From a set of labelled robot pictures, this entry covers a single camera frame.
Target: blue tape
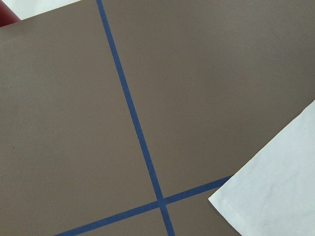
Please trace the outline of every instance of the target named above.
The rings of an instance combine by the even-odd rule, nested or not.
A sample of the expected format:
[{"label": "blue tape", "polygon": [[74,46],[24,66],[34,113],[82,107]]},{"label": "blue tape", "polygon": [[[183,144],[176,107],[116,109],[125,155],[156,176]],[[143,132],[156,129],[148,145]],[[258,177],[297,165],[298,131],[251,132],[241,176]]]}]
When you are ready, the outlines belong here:
[{"label": "blue tape", "polygon": [[[225,178],[222,178],[222,179],[218,179],[216,181],[204,184],[202,186],[199,186],[199,187],[196,187],[196,188],[192,188],[190,190],[187,190],[187,191],[184,191],[184,192],[181,192],[181,193],[169,196],[169,197],[164,199],[164,203],[165,203],[165,205],[166,204],[170,204],[170,203],[174,203],[174,202],[180,201],[182,199],[189,198],[189,197],[192,197],[194,195],[197,195],[197,194],[209,191],[211,189],[220,187],[223,184],[225,184],[225,182],[227,182],[231,177],[232,176],[228,176],[228,177],[225,177]],[[61,234],[58,234],[58,235],[55,235],[55,236],[75,236],[75,235],[79,235],[79,234],[86,233],[88,231],[91,231],[91,230],[94,230],[94,229],[97,229],[97,228],[100,228],[100,227],[103,227],[103,226],[106,226],[106,225],[109,225],[109,224],[112,224],[112,223],[115,223],[117,221],[121,221],[121,220],[127,219],[129,217],[145,213],[147,211],[150,211],[150,210],[153,210],[153,209],[156,209],[156,208],[160,208],[162,216],[165,215],[165,213],[163,211],[166,209],[166,207],[160,206],[160,204],[157,201],[155,201],[155,202],[152,202],[152,203],[149,203],[149,204],[145,204],[143,206],[139,206],[139,207],[136,207],[134,209],[127,210],[127,211],[124,211],[122,213],[119,213],[119,214],[116,214],[116,215],[113,215],[113,216],[110,216],[110,217],[107,217],[107,218],[104,218],[104,219],[92,222],[90,224],[87,224],[87,225],[75,228],[73,230],[66,231],[64,233],[61,233]]]},{"label": "blue tape", "polygon": [[124,219],[127,219],[127,218],[135,216],[135,215],[139,215],[139,214],[147,212],[149,210],[156,209],[158,207],[159,207],[158,206],[158,202],[155,201],[153,203],[148,203],[148,204],[145,204],[143,206],[139,206],[139,207],[136,207],[134,209],[127,210],[127,211],[124,211],[122,213],[109,216],[107,218],[104,218],[104,219],[92,222],[90,224],[87,224],[87,225],[75,228],[73,230],[69,230],[69,231],[63,232],[63,233],[55,235],[55,236],[75,236],[75,235],[79,235],[79,234],[85,233],[87,231],[95,230],[97,228],[100,228],[100,227],[103,227],[103,226],[115,223],[117,221],[124,220]]},{"label": "blue tape", "polygon": [[155,192],[156,197],[157,197],[157,202],[158,202],[158,205],[160,207],[161,214],[163,216],[164,224],[165,224],[168,235],[174,236],[175,233],[174,233],[174,229],[173,229],[173,226],[171,223],[171,219],[169,217],[169,214],[168,214],[168,211],[166,208],[166,204],[164,201],[164,197],[163,197],[163,194],[161,191],[161,187],[160,187],[159,182],[158,182],[158,177],[156,175],[156,171],[155,171],[153,163],[152,163],[152,159],[151,159],[151,156],[150,156],[150,153],[148,150],[148,146],[146,144],[146,141],[145,141],[145,138],[144,138],[141,126],[140,126],[140,121],[139,121],[138,115],[136,113],[136,109],[135,109],[133,101],[132,101],[132,97],[131,97],[129,87],[128,87],[128,84],[126,81],[126,77],[125,77],[125,74],[123,71],[123,67],[122,67],[122,64],[120,62],[118,52],[116,49],[116,45],[115,45],[115,42],[113,39],[113,35],[112,35],[111,30],[110,30],[109,23],[108,23],[108,20],[106,17],[104,6],[103,6],[103,3],[101,0],[96,0],[96,2],[97,2],[99,13],[100,13],[100,16],[101,16],[101,19],[103,22],[105,33],[106,33],[107,40],[109,43],[109,47],[110,47],[110,50],[112,52],[115,66],[116,66],[116,69],[117,69],[117,72],[119,75],[119,79],[120,79],[120,82],[121,82],[122,87],[123,87],[123,91],[124,91],[125,98],[126,98],[126,101],[128,104],[128,108],[129,108],[129,112],[130,112],[130,115],[132,118],[132,122],[133,122],[134,128],[136,130],[138,140],[139,140],[139,143],[140,143],[140,146],[142,149],[142,153],[143,153],[143,156],[144,156],[144,159],[145,159],[148,171],[149,171],[149,175],[151,178],[153,189],[154,189],[154,192]]},{"label": "blue tape", "polygon": [[204,184],[202,186],[192,188],[190,190],[169,196],[169,197],[165,198],[165,203],[166,204],[174,203],[174,202],[180,201],[182,199],[189,198],[191,196],[209,191],[211,189],[218,188],[218,187],[222,186],[223,184],[225,184],[225,182],[227,182],[231,177],[232,176],[221,178],[221,179],[218,179],[216,181]]}]

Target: white cloth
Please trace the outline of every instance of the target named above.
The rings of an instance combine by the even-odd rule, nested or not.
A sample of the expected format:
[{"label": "white cloth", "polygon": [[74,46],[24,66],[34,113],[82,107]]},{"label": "white cloth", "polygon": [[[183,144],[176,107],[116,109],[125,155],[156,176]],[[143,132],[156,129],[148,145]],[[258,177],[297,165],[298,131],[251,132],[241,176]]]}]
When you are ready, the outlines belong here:
[{"label": "white cloth", "polygon": [[209,201],[243,236],[315,236],[315,101]]},{"label": "white cloth", "polygon": [[79,0],[2,0],[21,20]]}]

